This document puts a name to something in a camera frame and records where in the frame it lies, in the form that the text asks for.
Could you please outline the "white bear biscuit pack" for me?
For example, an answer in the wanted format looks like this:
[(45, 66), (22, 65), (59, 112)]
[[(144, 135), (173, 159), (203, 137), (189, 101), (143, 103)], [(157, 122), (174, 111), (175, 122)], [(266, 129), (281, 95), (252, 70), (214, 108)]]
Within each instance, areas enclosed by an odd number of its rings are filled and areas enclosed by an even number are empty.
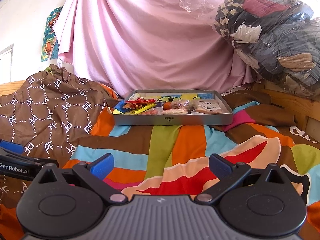
[(195, 100), (193, 102), (193, 113), (200, 114), (218, 114), (223, 113), (219, 102), (215, 99)]

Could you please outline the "yellow snack bar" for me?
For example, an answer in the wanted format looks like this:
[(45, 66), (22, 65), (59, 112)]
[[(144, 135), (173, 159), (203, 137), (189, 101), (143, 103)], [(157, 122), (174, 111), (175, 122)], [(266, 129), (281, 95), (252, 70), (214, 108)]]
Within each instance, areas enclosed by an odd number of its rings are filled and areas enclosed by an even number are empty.
[(144, 106), (140, 107), (139, 109), (134, 109), (134, 110), (129, 111), (128, 114), (129, 115), (138, 115), (138, 114), (141, 114), (149, 109), (152, 109), (155, 106), (156, 106), (155, 103), (144, 105)]

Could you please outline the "pink round pastry pack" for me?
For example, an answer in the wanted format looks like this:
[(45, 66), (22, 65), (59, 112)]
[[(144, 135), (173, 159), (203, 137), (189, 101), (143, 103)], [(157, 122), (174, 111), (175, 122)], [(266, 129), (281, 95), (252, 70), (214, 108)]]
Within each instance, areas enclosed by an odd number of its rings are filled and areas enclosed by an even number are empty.
[(186, 108), (173, 108), (169, 110), (163, 111), (165, 115), (186, 115), (188, 114), (188, 110)]

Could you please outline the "pink sausage pack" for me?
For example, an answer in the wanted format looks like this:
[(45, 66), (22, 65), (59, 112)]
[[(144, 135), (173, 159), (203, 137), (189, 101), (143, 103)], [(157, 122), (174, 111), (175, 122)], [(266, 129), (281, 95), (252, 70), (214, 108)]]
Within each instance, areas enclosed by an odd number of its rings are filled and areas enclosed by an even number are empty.
[(157, 115), (159, 112), (161, 112), (161, 110), (152, 108), (148, 109), (147, 111), (144, 111), (143, 113), (141, 113), (141, 115)]

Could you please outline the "small orange fruit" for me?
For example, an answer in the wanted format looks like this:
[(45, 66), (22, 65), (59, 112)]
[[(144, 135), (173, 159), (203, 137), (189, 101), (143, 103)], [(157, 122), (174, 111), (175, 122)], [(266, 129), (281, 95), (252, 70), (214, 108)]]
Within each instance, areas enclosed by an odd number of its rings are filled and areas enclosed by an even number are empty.
[(165, 102), (165, 103), (163, 103), (163, 109), (164, 109), (164, 110), (172, 109), (171, 102)]

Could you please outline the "red white snack packet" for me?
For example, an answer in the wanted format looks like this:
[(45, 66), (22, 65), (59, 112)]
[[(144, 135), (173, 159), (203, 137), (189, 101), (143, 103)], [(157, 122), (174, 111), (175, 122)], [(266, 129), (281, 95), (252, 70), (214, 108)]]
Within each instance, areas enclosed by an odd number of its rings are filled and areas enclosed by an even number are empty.
[(125, 101), (125, 105), (123, 106), (123, 108), (125, 108), (125, 109), (139, 109), (143, 106), (150, 105), (155, 102), (156, 102), (155, 99), (136, 98), (136, 99)]

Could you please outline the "green label biscuit pack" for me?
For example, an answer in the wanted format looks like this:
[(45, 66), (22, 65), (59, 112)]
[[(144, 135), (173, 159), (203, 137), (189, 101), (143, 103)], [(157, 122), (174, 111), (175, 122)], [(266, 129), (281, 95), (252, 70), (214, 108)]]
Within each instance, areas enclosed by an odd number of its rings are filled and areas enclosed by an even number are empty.
[(191, 109), (192, 103), (189, 100), (177, 99), (170, 103), (171, 109)]

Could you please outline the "brown PF patterned cloth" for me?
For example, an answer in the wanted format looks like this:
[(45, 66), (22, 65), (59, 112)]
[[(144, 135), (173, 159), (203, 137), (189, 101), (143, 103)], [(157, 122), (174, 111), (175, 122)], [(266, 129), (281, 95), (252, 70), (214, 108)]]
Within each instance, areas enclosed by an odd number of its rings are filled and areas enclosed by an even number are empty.
[(27, 157), (55, 159), (63, 167), (75, 141), (90, 135), (102, 110), (117, 98), (111, 88), (51, 64), (1, 96), (1, 139), (20, 144)]

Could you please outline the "colourful striped bed cover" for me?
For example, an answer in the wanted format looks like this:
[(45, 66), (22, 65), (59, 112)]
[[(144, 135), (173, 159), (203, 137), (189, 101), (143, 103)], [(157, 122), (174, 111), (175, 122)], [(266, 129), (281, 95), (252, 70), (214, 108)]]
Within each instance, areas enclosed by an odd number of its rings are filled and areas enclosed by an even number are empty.
[(291, 172), (308, 175), (314, 192), (300, 236), (319, 239), (319, 144), (293, 126), (293, 115), (272, 106), (265, 94), (245, 92), (236, 103), (243, 115), (238, 126), (224, 131), (210, 126), (117, 127), (107, 112), (98, 116), (89, 136), (75, 141), (76, 150), (62, 168), (91, 163), (105, 153), (114, 170), (104, 182), (127, 196), (196, 194), (217, 183), (209, 155), (263, 168), (276, 161)]

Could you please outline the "grey tray with cartoon lining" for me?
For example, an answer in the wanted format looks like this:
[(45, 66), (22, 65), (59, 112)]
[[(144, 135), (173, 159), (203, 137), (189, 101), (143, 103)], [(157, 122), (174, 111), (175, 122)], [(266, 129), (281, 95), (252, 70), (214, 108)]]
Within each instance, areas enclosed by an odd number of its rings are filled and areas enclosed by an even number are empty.
[(134, 90), (108, 111), (119, 126), (229, 125), (233, 119), (214, 90)]

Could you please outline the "pink draped sheet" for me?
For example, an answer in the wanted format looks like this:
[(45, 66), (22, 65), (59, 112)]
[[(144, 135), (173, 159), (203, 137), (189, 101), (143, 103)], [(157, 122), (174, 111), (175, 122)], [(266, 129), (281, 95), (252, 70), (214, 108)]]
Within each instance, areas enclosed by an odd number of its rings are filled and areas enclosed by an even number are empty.
[(112, 87), (207, 89), (253, 82), (252, 70), (180, 0), (66, 0), (54, 25), (59, 59)]

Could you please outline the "colourful cartoon wall poster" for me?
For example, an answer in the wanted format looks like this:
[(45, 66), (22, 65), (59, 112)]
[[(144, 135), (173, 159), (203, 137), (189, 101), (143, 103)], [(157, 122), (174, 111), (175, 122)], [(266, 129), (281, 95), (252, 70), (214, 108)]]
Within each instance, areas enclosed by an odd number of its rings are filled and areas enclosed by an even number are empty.
[(54, 24), (57, 22), (62, 9), (63, 6), (55, 8), (47, 17), (41, 49), (41, 62), (58, 58), (59, 43), (54, 32)]

